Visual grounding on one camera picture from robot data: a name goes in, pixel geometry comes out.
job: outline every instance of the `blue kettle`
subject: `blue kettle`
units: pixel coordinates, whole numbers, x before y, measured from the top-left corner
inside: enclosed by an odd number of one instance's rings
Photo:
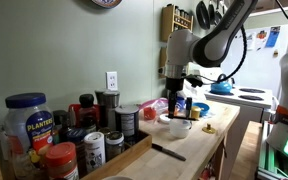
[[[224,79],[224,78],[226,78],[226,75],[221,74],[217,78],[217,82]],[[220,83],[211,84],[211,93],[214,93],[214,94],[220,94],[220,95],[230,94],[231,89],[232,89],[232,85],[230,83],[228,83],[227,81],[222,81]]]

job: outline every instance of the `wooden countertop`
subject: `wooden countertop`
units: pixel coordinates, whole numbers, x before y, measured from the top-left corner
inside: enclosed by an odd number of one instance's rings
[[[215,153],[227,131],[236,119],[240,107],[212,101],[211,118],[193,122],[193,127],[185,139],[177,139],[169,132],[169,126],[161,123],[140,121],[140,129],[151,134],[153,143],[173,150],[186,157],[180,161],[154,149],[148,150],[140,158],[122,170],[118,175],[132,179],[198,179],[205,165]],[[217,132],[207,134],[202,128],[210,123]]]

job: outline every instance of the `electrical outlet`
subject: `electrical outlet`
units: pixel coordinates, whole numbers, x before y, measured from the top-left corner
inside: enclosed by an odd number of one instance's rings
[[[106,88],[109,90],[117,91],[117,72],[106,72]]]

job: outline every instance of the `knife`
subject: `knife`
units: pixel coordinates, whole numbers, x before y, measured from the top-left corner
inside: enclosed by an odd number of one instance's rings
[[[175,157],[175,158],[177,158],[177,159],[179,159],[179,160],[181,160],[181,161],[186,161],[186,158],[185,158],[185,157],[177,154],[177,153],[174,152],[174,151],[171,151],[171,150],[168,150],[168,149],[166,149],[166,148],[163,148],[162,146],[160,146],[160,145],[158,145],[158,144],[152,143],[152,148],[153,148],[153,149],[156,149],[156,150],[158,150],[158,151],[160,151],[160,152],[163,152],[163,153],[165,153],[165,154],[168,154],[168,155],[170,155],[170,156],[172,156],[172,157]]]

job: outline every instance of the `refrigerator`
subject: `refrigerator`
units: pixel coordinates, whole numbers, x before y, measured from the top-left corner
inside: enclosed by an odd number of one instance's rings
[[[270,89],[279,99],[281,70],[279,62],[288,52],[288,24],[246,29],[247,54],[241,69],[233,76],[235,85]],[[230,50],[221,64],[223,73],[235,70],[243,55],[243,37],[237,33]]]

